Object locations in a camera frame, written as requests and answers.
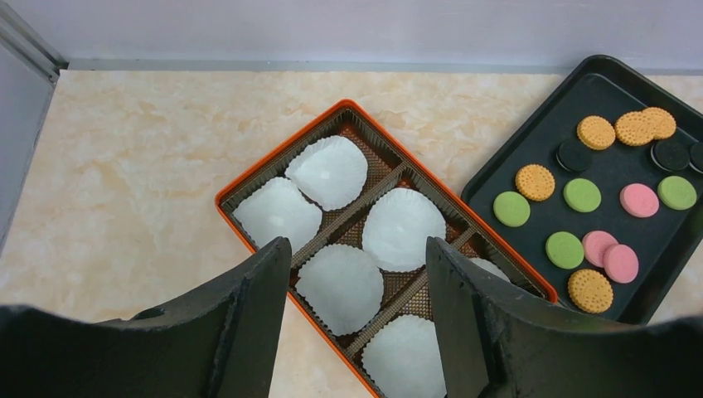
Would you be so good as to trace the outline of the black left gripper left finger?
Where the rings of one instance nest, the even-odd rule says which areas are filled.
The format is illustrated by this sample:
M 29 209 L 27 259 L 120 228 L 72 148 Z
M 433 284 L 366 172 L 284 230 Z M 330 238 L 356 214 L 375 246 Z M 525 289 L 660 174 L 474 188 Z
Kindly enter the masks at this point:
M 235 268 L 130 319 L 1 308 L 4 397 L 266 397 L 292 259 L 270 241 Z

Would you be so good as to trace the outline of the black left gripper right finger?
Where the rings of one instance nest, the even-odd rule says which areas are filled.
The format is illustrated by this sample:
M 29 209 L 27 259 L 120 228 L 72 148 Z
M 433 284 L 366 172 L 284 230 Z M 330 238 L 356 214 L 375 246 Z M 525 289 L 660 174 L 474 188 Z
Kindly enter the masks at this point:
M 426 242 L 451 397 L 699 397 L 702 318 L 628 325 L 549 303 Z

